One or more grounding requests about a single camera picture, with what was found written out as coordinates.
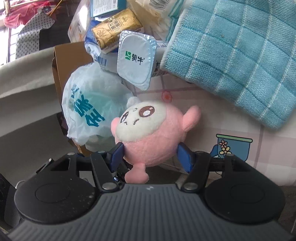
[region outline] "pink plush toy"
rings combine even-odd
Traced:
[[[115,142],[124,144],[124,159],[133,165],[127,183],[146,183],[146,167],[156,166],[176,154],[178,144],[200,119],[200,110],[191,106],[185,115],[171,104],[146,101],[128,108],[111,123]]]

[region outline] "yogurt cup lid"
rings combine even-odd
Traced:
[[[122,31],[117,59],[118,74],[139,89],[148,89],[156,46],[155,38],[150,35]]]

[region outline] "blue cup illustration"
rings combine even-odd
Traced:
[[[246,161],[249,155],[250,144],[253,142],[250,138],[236,137],[229,135],[217,134],[217,145],[214,145],[211,156],[224,158],[227,153],[232,153]]]

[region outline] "gray ribbed surface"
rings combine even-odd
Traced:
[[[276,222],[257,226],[229,223],[213,215],[195,194],[170,185],[132,185],[104,194],[91,212],[60,225],[23,222],[13,241],[288,241]]]

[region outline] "white logo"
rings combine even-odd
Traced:
[[[146,188],[147,190],[151,191],[152,189],[154,189],[154,187],[150,186],[148,188]]]

